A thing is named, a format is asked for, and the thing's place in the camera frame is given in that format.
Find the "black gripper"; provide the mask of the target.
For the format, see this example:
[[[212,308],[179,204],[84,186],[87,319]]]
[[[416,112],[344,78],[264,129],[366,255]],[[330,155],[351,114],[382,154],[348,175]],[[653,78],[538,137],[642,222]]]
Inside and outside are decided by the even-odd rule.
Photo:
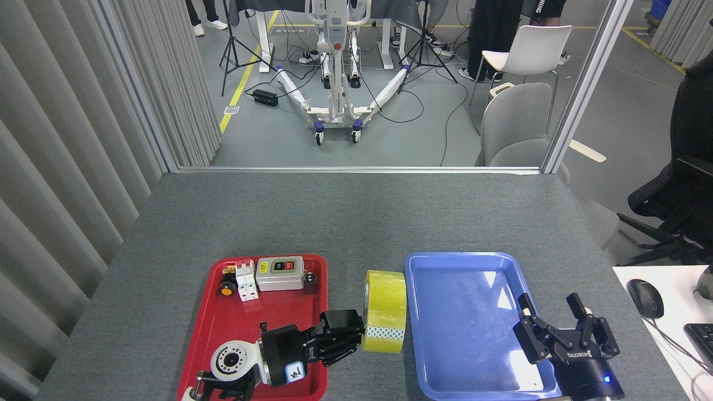
[[[621,353],[608,320],[596,317],[575,292],[567,303],[577,320],[575,329],[560,329],[533,314],[533,303],[524,292],[517,298],[519,322],[515,337],[530,364],[550,358],[564,396],[572,400],[616,399],[616,376],[608,359]],[[552,343],[545,338],[553,337]]]
[[[366,327],[357,310],[328,310],[319,315],[319,335],[315,356],[323,365],[334,365],[356,353]],[[305,344],[314,337],[315,327],[299,330],[283,326],[261,332],[262,357],[274,388],[306,378],[308,356]]]

